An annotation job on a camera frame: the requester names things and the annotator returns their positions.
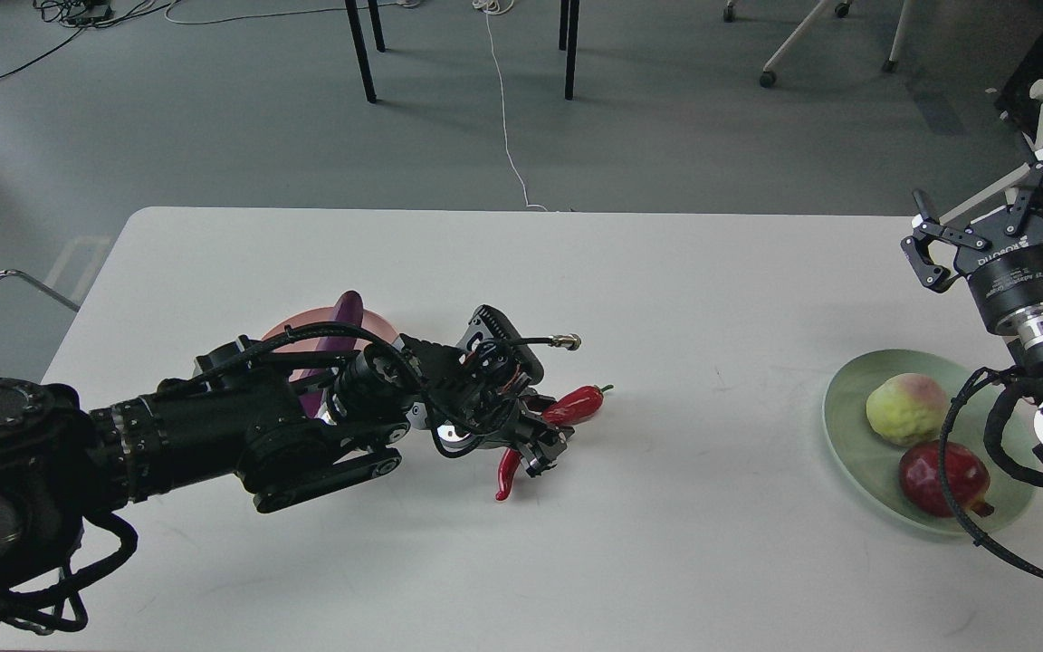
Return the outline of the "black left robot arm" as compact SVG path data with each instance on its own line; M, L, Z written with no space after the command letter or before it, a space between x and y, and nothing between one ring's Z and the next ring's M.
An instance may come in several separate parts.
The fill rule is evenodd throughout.
M527 475L550 470L574 427L534 391L545 370L533 345L576 351L580 338L522 337L488 305L455 346L287 325L94 411L66 385L0 377L0 626L82 630L81 591L137 549L119 510L179 487L235 475L274 513L397 469L413 430L447 458L501 448Z

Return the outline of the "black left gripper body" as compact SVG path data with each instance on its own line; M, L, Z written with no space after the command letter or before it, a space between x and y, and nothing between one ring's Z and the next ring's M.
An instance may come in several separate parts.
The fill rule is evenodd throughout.
M432 443L447 458L495 448L556 457L568 443L568 427L555 425L542 415L543 409L554 403L554 397L535 389L523 389L517 397L502 400L488 411L461 418L463 424L438 416L431 430Z

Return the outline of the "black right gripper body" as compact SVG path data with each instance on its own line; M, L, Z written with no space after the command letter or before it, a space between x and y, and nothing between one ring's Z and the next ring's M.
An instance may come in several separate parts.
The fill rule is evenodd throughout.
M1025 314L1043 308L1043 217L1027 219L1019 238L1006 235L1005 225L1003 212L974 218L967 230L989 248L961 253L961 261L977 264L967 282L986 331L1017 337Z

